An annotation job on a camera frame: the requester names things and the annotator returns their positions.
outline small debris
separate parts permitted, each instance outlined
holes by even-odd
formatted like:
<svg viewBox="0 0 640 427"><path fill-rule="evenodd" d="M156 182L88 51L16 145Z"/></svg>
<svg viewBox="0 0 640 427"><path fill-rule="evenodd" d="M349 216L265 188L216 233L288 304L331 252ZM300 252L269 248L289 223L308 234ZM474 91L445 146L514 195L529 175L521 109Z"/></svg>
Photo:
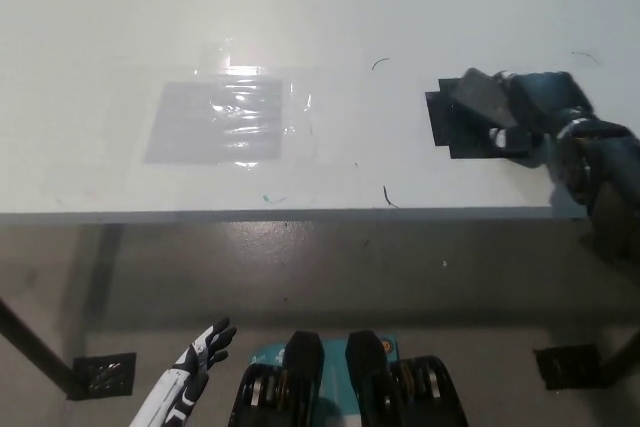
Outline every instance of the small debris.
<svg viewBox="0 0 640 427"><path fill-rule="evenodd" d="M389 200L389 194L387 194L387 187L385 185L382 186L382 191L384 192L384 200L387 201L389 207L395 207L396 209L399 209L400 207Z"/></svg>
<svg viewBox="0 0 640 427"><path fill-rule="evenodd" d="M602 64L598 61L598 59L596 59L596 57L594 55L591 55L589 52L579 52L579 51L574 51L571 52L573 55L584 55L585 57L589 57L591 60L593 60L596 64L598 64L599 66L602 66Z"/></svg>
<svg viewBox="0 0 640 427"><path fill-rule="evenodd" d="M380 59L379 61L377 61L375 64L373 64L373 67L371 67L371 70L376 68L376 65L378 65L380 62L384 62L385 60L389 60L389 57L385 57L384 59Z"/></svg>
<svg viewBox="0 0 640 427"><path fill-rule="evenodd" d="M287 197L282 197L281 199L278 200L271 200L269 198L269 196L267 194L262 196L262 200L264 200L265 202L269 203L269 204L279 204L280 202L283 202L285 200L287 200Z"/></svg>

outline black square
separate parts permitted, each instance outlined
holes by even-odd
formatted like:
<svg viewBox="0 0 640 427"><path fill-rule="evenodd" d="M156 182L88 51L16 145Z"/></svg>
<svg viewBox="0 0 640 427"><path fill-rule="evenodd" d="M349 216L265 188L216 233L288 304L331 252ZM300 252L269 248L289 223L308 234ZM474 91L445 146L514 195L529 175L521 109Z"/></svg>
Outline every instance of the black square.
<svg viewBox="0 0 640 427"><path fill-rule="evenodd" d="M525 154L509 154L497 149L489 136L478 136L473 119L449 97L459 79L439 79L439 92L425 92L433 141L449 146L452 159L518 159Z"/></svg>
<svg viewBox="0 0 640 427"><path fill-rule="evenodd" d="M133 393L136 354L116 354L102 357L79 357L73 360L73 373L87 386L87 400L127 396Z"/></svg>
<svg viewBox="0 0 640 427"><path fill-rule="evenodd" d="M600 353L595 345L536 350L536 362L547 390L606 387Z"/></svg>

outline gray floor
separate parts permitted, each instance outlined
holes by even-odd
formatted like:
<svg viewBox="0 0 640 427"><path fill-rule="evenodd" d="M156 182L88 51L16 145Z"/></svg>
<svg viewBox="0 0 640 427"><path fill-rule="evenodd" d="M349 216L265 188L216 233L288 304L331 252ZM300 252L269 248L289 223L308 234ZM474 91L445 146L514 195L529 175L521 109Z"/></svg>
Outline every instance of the gray floor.
<svg viewBox="0 0 640 427"><path fill-rule="evenodd" d="M633 270L578 242L581 222L253 223L0 229L0 295L66 359L135 351L134 395L66 402L4 339L2 425L128 425L213 320L239 327L191 425L225 425L250 353L297 328L373 328L447 364L472 426L640 422L640 376L547 392L533 349L640 327Z"/></svg>

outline black bracket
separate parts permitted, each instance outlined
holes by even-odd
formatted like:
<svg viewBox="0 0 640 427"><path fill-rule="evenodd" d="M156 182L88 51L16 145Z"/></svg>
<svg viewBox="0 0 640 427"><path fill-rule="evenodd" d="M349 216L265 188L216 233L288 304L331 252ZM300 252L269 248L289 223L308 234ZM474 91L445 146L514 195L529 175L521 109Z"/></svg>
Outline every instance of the black bracket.
<svg viewBox="0 0 640 427"><path fill-rule="evenodd" d="M604 362L593 344L552 347L535 354L547 390L606 388L640 364L640 331Z"/></svg>
<svg viewBox="0 0 640 427"><path fill-rule="evenodd" d="M45 374L69 400L128 396L133 392L136 354L80 357L69 368L0 299L0 334Z"/></svg>

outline robotic hand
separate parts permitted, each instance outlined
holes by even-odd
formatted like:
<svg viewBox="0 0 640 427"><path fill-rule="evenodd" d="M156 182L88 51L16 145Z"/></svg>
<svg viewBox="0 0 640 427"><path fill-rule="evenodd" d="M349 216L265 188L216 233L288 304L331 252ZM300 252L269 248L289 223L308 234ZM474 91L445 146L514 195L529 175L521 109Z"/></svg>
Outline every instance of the robotic hand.
<svg viewBox="0 0 640 427"><path fill-rule="evenodd" d="M209 381L209 369L227 358L222 349L235 333L226 318L205 330L162 374L130 427L184 426Z"/></svg>
<svg viewBox="0 0 640 427"><path fill-rule="evenodd" d="M451 97L499 150L526 154L548 137L558 180L587 208L596 251L640 262L640 141L598 118L570 74L470 69Z"/></svg>

